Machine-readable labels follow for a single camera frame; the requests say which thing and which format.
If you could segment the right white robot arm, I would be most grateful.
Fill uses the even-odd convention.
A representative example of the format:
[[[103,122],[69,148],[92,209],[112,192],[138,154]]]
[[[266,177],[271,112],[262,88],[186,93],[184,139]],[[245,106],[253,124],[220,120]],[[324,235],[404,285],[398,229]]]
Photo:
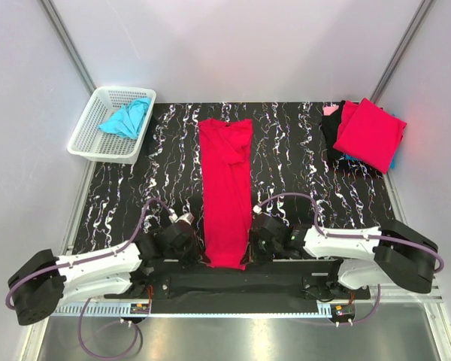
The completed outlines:
[[[438,262],[437,245],[397,220],[366,229],[324,229],[311,223],[287,226],[259,214],[252,222],[250,249],[254,262],[330,257],[330,273],[307,283],[324,301],[387,283],[430,293]]]

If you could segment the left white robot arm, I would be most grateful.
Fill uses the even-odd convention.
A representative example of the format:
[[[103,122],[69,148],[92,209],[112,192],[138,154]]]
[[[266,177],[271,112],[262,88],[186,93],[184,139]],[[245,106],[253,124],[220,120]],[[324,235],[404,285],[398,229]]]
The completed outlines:
[[[137,298],[149,288],[155,262],[196,256],[195,228],[179,219],[159,231],[135,235],[115,247],[74,256],[50,249],[32,256],[8,280],[5,303],[21,326],[49,317],[57,308],[88,298]]]

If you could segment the red polo shirt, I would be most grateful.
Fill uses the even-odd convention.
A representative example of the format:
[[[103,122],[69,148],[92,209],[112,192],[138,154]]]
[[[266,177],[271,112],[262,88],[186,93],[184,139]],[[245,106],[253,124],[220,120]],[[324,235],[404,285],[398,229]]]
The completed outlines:
[[[252,224],[251,119],[201,121],[205,254],[212,268],[245,269]]]

